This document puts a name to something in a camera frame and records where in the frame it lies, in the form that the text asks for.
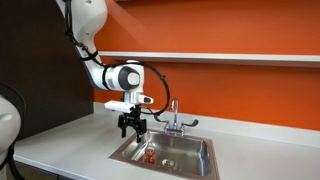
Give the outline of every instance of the faucet spout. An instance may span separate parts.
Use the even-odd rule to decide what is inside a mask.
[[[172,103],[171,103],[171,107],[170,107],[170,110],[174,112],[173,129],[177,129],[178,128],[178,124],[177,124],[178,107],[179,107],[178,99],[174,98]]]

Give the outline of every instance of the faucet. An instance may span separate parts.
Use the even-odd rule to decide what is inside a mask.
[[[158,122],[163,122],[166,123],[166,125],[164,126],[164,132],[172,132],[172,133],[178,133],[178,134],[184,134],[185,132],[185,126],[189,126],[189,127],[194,127],[196,125],[198,125],[199,121],[197,119],[195,119],[193,121],[193,123],[191,124],[186,124],[186,123],[181,123],[180,128],[178,127],[178,99],[174,98],[172,103],[171,103],[171,107],[170,110],[174,112],[174,122],[172,124],[172,128],[170,127],[169,121],[161,121],[156,115],[154,116],[155,120]]]

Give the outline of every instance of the small red object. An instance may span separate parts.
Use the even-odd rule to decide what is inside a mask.
[[[147,147],[144,152],[144,160],[146,163],[154,164],[156,151],[153,147]]]

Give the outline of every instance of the stainless steel sink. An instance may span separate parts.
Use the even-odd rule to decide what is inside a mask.
[[[154,163],[145,161],[147,147],[155,150]],[[219,179],[210,139],[149,130],[140,143],[133,135],[109,158],[188,179]]]

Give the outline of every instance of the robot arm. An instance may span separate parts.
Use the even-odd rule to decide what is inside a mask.
[[[121,111],[118,126],[122,137],[127,126],[137,132],[137,141],[146,132],[146,120],[140,119],[140,104],[153,103],[153,99],[143,95],[144,68],[138,62],[129,60],[125,64],[105,65],[98,56],[94,45],[95,34],[107,19],[105,0],[56,0],[62,11],[70,40],[75,45],[89,74],[93,87],[102,90],[124,92],[124,102],[109,101],[105,107]]]

